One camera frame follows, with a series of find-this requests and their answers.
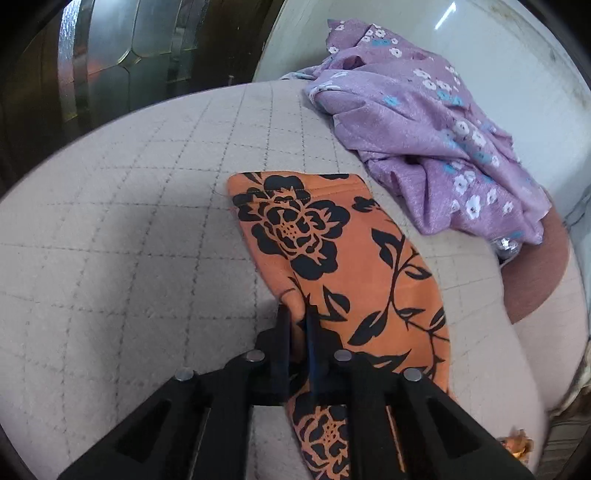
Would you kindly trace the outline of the orange black floral garment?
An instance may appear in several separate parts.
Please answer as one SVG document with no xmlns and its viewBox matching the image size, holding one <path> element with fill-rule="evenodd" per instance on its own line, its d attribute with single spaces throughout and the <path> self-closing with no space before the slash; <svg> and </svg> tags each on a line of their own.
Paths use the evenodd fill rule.
<svg viewBox="0 0 591 480">
<path fill-rule="evenodd" d="M 436 280 L 353 174 L 253 172 L 228 193 L 267 287 L 294 321 L 317 314 L 377 368 L 449 385 L 451 346 Z"/>
</svg>

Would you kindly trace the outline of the cream floral crumpled cloth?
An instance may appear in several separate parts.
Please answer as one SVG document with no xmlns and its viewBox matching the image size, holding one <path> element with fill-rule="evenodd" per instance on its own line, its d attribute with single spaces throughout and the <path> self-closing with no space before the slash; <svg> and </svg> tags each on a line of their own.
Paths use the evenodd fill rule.
<svg viewBox="0 0 591 480">
<path fill-rule="evenodd" d="M 529 464 L 535 443 L 534 440 L 527 435 L 524 429 L 512 430 L 508 436 L 500 437 L 499 442 L 522 464 Z"/>
</svg>

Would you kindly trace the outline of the striped patterned cushion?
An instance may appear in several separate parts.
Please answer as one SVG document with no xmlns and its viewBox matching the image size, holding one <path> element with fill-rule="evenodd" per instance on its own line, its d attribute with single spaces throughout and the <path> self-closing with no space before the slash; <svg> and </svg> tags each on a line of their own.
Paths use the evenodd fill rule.
<svg viewBox="0 0 591 480">
<path fill-rule="evenodd" d="M 537 479 L 589 479 L 590 343 L 566 396 L 550 414 Z"/>
</svg>

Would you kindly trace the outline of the beige quilted bed cover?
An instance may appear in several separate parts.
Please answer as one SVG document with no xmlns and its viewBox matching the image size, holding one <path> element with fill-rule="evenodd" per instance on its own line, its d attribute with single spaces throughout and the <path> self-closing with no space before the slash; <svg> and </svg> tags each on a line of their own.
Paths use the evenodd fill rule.
<svg viewBox="0 0 591 480">
<path fill-rule="evenodd" d="M 181 366 L 273 323 L 236 172 L 363 174 L 300 81 L 183 96 L 70 144 L 1 202 L 1 425 L 54 479 Z"/>
</svg>

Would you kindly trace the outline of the pink bolster pillow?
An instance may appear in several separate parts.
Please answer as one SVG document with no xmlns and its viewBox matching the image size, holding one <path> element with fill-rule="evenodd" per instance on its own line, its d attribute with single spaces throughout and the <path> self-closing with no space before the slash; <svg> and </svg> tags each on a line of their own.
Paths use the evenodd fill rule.
<svg viewBox="0 0 591 480">
<path fill-rule="evenodd" d="M 567 397 L 588 340 L 587 307 L 578 263 L 560 215 L 542 221 L 540 245 L 526 244 L 501 268 L 505 308 L 543 405 Z"/>
</svg>

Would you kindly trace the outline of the purple floral garment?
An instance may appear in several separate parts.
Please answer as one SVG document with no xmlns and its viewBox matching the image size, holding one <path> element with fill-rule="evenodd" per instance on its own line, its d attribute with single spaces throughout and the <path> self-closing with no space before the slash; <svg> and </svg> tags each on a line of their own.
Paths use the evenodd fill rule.
<svg viewBox="0 0 591 480">
<path fill-rule="evenodd" d="M 538 245 L 551 204 L 443 57 L 361 20 L 332 20 L 317 66 L 297 71 L 335 137 L 425 235 L 454 229 Z"/>
</svg>

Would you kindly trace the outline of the dark wooden wardrobe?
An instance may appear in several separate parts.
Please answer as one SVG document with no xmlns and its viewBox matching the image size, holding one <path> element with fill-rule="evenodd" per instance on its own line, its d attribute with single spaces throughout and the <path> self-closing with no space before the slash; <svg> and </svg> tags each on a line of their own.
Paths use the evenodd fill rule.
<svg viewBox="0 0 591 480">
<path fill-rule="evenodd" d="M 1 187 L 133 111 L 252 80 L 277 1 L 5 1 Z"/>
</svg>

